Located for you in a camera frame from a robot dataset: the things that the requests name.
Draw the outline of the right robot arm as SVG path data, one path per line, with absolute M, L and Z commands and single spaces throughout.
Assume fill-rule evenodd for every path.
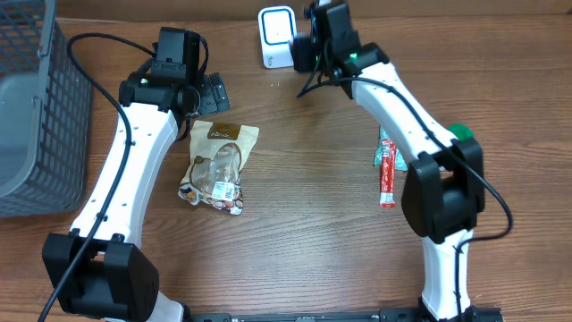
M 422 239 L 425 286 L 416 317 L 425 321 L 480 321 L 467 291 L 469 245 L 484 210 L 483 151 L 437 123 L 410 93 L 375 43 L 364 44 L 343 1 L 312 3 L 307 36 L 290 44 L 294 68 L 339 86 L 373 116 L 407 164 L 401 208 Z

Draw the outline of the green lid jar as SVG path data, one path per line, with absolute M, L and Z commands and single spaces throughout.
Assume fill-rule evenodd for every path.
M 458 140 L 468 140 L 474 138 L 473 131 L 463 123 L 454 123 L 447 127 L 447 130 L 453 133 Z

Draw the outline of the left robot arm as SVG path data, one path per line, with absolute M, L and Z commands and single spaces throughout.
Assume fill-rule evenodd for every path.
M 92 194 L 68 233 L 51 233 L 42 259 L 54 287 L 49 305 L 104 321 L 189 321 L 189 307 L 161 293 L 143 254 L 147 204 L 170 146 L 193 119 L 229 108 L 222 78 L 208 73 L 196 32 L 163 27 L 147 60 L 110 102 L 114 140 Z

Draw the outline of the brown Pantree snack pouch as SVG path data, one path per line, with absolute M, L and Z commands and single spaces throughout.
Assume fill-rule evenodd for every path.
M 233 123 L 195 121 L 189 132 L 190 164 L 178 196 L 231 215 L 244 208 L 240 175 L 257 143 L 259 129 Z

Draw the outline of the red snack bar wrapper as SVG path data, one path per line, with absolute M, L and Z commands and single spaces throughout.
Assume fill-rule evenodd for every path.
M 381 208 L 395 207 L 393 192 L 396 150 L 396 146 L 392 140 L 388 139 L 383 141 L 383 162 L 381 164 L 379 202 Z

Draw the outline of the light green packet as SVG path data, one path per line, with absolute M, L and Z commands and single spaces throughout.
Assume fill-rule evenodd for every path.
M 379 140 L 378 146 L 375 151 L 374 155 L 374 165 L 381 165 L 383 162 L 383 141 L 388 140 L 390 137 L 388 133 L 383 129 L 383 127 L 379 127 Z M 396 150 L 396 160 L 395 160 L 395 170 L 406 172 L 408 170 L 408 165 L 405 162 L 403 156 L 401 155 L 400 151 Z

